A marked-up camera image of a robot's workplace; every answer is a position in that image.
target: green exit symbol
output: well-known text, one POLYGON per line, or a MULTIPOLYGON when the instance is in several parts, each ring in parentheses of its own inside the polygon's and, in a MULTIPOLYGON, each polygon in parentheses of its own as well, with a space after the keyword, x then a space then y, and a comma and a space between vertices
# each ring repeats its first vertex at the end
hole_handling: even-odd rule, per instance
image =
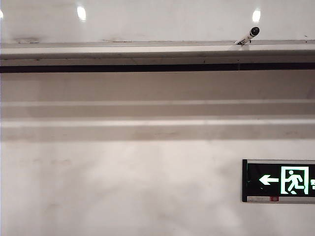
MULTIPOLYGON (((270 175, 261 177, 260 182, 270 185, 272 182, 281 184, 281 194, 296 195, 296 190, 303 190, 305 195, 309 194, 309 167, 302 166, 281 166, 281 178, 271 178, 270 175)), ((311 185, 315 190, 315 179, 311 179, 311 185)))

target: black strip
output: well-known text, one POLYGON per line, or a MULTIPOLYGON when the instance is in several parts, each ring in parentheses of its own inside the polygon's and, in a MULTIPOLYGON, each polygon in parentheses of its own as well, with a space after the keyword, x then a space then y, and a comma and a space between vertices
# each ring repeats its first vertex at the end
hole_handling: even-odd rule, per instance
POLYGON ((230 64, 172 64, 172 65, 48 65, 0 66, 0 73, 49 72, 172 72, 172 71, 237 71, 237 70, 314 70, 308 63, 230 63, 230 64))
POLYGON ((247 202, 247 159, 243 159, 242 169, 242 202, 247 202))

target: exit sign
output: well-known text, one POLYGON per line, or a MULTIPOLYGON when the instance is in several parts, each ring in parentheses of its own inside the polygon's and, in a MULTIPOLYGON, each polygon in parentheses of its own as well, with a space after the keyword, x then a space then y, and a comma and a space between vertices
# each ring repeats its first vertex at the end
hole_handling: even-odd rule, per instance
POLYGON ((242 200, 315 203, 315 161, 243 160, 242 200))

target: red indicator light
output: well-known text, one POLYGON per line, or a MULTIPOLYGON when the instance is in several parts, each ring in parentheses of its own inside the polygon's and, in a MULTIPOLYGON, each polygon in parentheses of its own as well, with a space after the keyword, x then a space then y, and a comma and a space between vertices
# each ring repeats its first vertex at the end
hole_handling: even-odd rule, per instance
POLYGON ((279 201, 279 197, 270 197, 270 202, 278 202, 279 201))

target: left arrow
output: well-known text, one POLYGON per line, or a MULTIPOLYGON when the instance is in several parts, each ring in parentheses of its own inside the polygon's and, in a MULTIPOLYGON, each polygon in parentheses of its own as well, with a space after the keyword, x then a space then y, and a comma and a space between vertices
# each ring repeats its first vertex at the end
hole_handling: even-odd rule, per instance
POLYGON ((270 175, 264 175, 261 177, 259 180, 262 182, 264 185, 270 185, 271 182, 279 182, 278 178, 269 178, 270 175))

